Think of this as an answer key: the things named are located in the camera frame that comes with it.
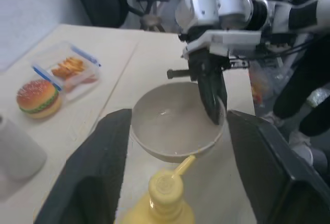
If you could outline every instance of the burger patty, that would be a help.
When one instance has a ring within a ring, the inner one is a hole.
[[[38,113],[38,112],[41,112],[49,107],[52,106],[52,104],[57,100],[59,94],[58,94],[58,91],[55,90],[55,94],[52,96],[52,98],[50,98],[47,102],[45,102],[44,104],[40,105],[39,107],[37,108],[34,108],[32,110],[25,110],[23,108],[20,108],[21,111],[23,112],[26,112],[26,113],[29,113],[29,114],[34,114],[34,113]]]

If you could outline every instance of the sesame seeds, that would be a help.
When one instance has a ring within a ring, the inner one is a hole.
[[[32,96],[41,95],[48,85],[49,82],[43,79],[31,81],[22,86],[18,91],[17,96],[24,99],[30,99]]]

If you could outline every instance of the toy hamburger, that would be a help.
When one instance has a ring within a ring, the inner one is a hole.
[[[50,116],[62,103],[58,90],[43,79],[25,84],[18,91],[16,101],[21,111],[32,118]]]

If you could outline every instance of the table surface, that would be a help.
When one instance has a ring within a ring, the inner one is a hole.
[[[52,118],[34,122],[16,107],[16,91],[33,74],[28,58],[63,40],[100,60],[102,82],[93,92],[67,104]],[[182,47],[183,43],[173,34],[60,25],[1,75],[0,91],[6,95],[0,97],[0,106],[45,149],[48,159],[43,169],[23,185],[5,184],[0,178],[0,193],[4,189],[11,191],[10,196],[3,198],[0,194],[0,223],[32,223],[66,159],[86,139],[97,120],[115,110],[132,108],[152,88],[173,82],[166,78],[166,70],[187,67],[180,58]],[[254,114],[248,72],[227,71],[224,76],[228,108]],[[207,223],[219,223],[219,220],[255,223],[237,171],[227,126],[223,137],[223,141],[198,159],[184,176],[186,199],[195,211],[196,223],[202,223],[206,217],[211,220]],[[153,173],[173,166],[152,157],[130,139],[118,215],[142,196]]]

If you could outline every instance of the white bowl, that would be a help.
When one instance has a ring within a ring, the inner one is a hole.
[[[133,108],[131,134],[154,157],[179,163],[191,154],[200,155],[222,137],[225,108],[220,125],[207,116],[198,85],[177,82],[146,93]]]

